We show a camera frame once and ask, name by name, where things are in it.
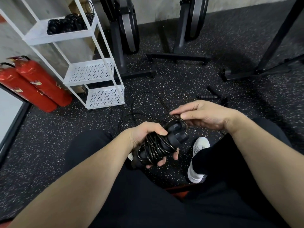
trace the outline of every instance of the white metal rack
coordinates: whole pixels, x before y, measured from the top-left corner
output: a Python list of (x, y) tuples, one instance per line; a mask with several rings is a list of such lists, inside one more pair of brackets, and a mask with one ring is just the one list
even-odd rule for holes
[[(23, 34), (17, 28), (17, 26), (8, 18), (5, 12), (1, 9), (0, 9), (0, 14), (21, 36), (21, 38), (32, 48), (32, 50), (40, 57), (40, 59), (44, 61), (44, 63), (54, 72), (54, 74), (62, 81), (62, 83), (66, 85), (66, 87), (79, 99), (79, 101), (82, 102), (82, 104), (85, 105), (87, 109), (96, 109), (96, 108), (120, 105), (125, 103), (124, 101), (125, 87), (123, 85), (120, 74), (116, 67), (108, 42), (104, 36), (97, 14), (95, 14), (92, 26), (90, 26), (80, 1), (75, 0), (75, 3), (88, 29), (75, 31), (75, 32), (48, 35), (47, 24), (49, 19), (40, 20), (33, 12), (31, 7), (28, 5), (28, 3), (25, 0), (21, 0), (21, 1), (23, 2), (25, 7), (28, 9), (28, 11), (32, 14), (32, 16), (37, 22), (26, 34)], [(93, 8), (91, 9), (91, 11), (96, 13), (93, 6), (90, 8)], [(104, 43), (110, 54), (109, 58), (104, 57), (101, 48), (97, 42), (97, 39), (94, 34), (96, 27), (98, 27), (98, 29), (101, 32)], [(93, 39), (96, 48), (101, 56), (101, 59), (86, 61), (86, 62), (71, 63), (64, 55), (62, 50), (59, 48), (59, 46), (56, 44), (56, 42), (59, 41), (71, 40), (75, 38), (86, 38), (86, 37), (91, 37)], [(41, 45), (45, 43), (53, 43), (54, 46), (59, 51), (59, 53), (69, 64), (69, 68), (64, 78), (62, 78), (59, 75), (59, 73), (51, 66), (51, 64), (43, 57), (43, 55), (34, 47), (35, 45)], [(120, 85), (117, 85), (114, 79), (114, 69), (116, 70), (116, 73), (119, 77), (121, 83)], [(113, 86), (96, 88), (96, 89), (89, 89), (89, 87), (87, 86), (87, 84), (90, 83), (110, 81), (110, 80), (113, 82), (114, 84)], [(71, 88), (72, 86), (77, 86), (77, 85), (84, 85), (88, 89), (89, 93), (87, 96), (86, 103)]]

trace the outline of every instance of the fire extinguisher handle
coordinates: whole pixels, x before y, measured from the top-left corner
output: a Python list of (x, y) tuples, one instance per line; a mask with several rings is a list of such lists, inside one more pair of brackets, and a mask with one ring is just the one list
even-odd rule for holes
[(7, 66), (10, 66), (10, 67), (15, 68), (14, 65), (12, 65), (12, 64), (10, 64), (10, 63), (7, 63), (7, 62), (2, 62), (2, 63), (0, 63), (0, 66), (2, 66), (2, 65), (7, 65)]
[(28, 56), (22, 55), (20, 57), (23, 57), (23, 58), (27, 59), (28, 61), (30, 61), (30, 58)]

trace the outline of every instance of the black pants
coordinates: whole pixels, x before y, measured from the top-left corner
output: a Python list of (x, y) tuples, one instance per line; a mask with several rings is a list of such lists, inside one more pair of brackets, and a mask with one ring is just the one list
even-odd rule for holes
[[(254, 121), (291, 146), (277, 125), (266, 119)], [(65, 172), (110, 141), (110, 134), (101, 130), (76, 136), (66, 152)], [(258, 188), (230, 134), (197, 153), (192, 164), (195, 172), (208, 176), (184, 202), (156, 186), (140, 170), (123, 166), (90, 227), (287, 226)]]

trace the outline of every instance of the hand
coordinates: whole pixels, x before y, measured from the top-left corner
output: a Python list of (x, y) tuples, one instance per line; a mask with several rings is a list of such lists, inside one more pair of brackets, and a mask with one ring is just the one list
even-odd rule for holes
[(202, 126), (213, 130), (227, 129), (230, 131), (233, 130), (231, 121), (241, 113), (209, 101), (197, 100), (179, 106), (171, 111), (170, 114), (179, 114), (190, 126)]
[[(129, 128), (125, 130), (128, 132), (132, 149), (142, 144), (147, 134), (151, 132), (156, 132), (159, 135), (166, 136), (168, 132), (159, 124), (154, 122), (143, 122), (139, 126)], [(178, 159), (178, 149), (175, 153), (173, 153), (173, 159)], [(163, 157), (162, 160), (160, 160), (157, 165), (162, 166), (166, 162), (166, 157)], [(146, 165), (146, 168), (151, 168), (152, 165)]]

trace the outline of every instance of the left hand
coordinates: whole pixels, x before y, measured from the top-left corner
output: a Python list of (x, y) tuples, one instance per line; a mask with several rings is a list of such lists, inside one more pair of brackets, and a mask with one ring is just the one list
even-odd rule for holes
[[(129, 128), (125, 131), (128, 132), (132, 149), (141, 145), (141, 143), (146, 138), (147, 134), (151, 132), (156, 132), (157, 134), (163, 136), (166, 136), (168, 134), (168, 132), (159, 123), (155, 123), (155, 122), (143, 122), (140, 125), (133, 128)], [(178, 149), (175, 153), (173, 153), (173, 159), (174, 160), (178, 159)], [(163, 157), (163, 159), (160, 160), (157, 163), (157, 165), (162, 166), (163, 164), (165, 164), (166, 160), (167, 160), (166, 157)], [(146, 168), (149, 169), (151, 168), (151, 166), (152, 165), (146, 165)]]

